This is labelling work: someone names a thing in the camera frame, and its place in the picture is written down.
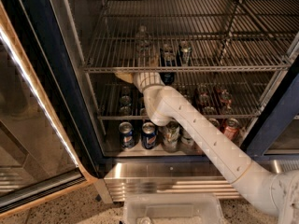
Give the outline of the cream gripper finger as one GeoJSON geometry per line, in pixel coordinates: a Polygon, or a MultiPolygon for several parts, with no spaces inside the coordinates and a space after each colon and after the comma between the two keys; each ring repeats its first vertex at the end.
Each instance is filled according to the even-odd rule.
{"type": "Polygon", "coordinates": [[[133,83],[134,82],[134,75],[132,73],[124,73],[124,72],[116,72],[115,76],[122,81],[125,81],[127,83],[133,83]]]}
{"type": "Polygon", "coordinates": [[[156,50],[150,55],[149,66],[153,68],[159,66],[159,53],[156,50]]]}

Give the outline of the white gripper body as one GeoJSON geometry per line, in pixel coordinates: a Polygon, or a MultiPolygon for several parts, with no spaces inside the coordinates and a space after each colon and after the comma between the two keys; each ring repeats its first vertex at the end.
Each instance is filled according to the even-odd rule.
{"type": "Polygon", "coordinates": [[[134,74],[134,85],[140,92],[151,86],[163,86],[160,74],[157,72],[142,72],[134,74]]]}

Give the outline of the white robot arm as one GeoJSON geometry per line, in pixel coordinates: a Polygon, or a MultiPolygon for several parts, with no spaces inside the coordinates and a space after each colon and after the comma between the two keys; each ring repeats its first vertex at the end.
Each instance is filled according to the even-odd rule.
{"type": "Polygon", "coordinates": [[[274,174],[264,169],[209,122],[176,89],[166,86],[156,68],[159,59],[139,72],[115,76],[135,85],[144,96],[150,121],[164,126],[175,119],[204,151],[230,185],[278,224],[299,223],[299,171],[274,174]]]}

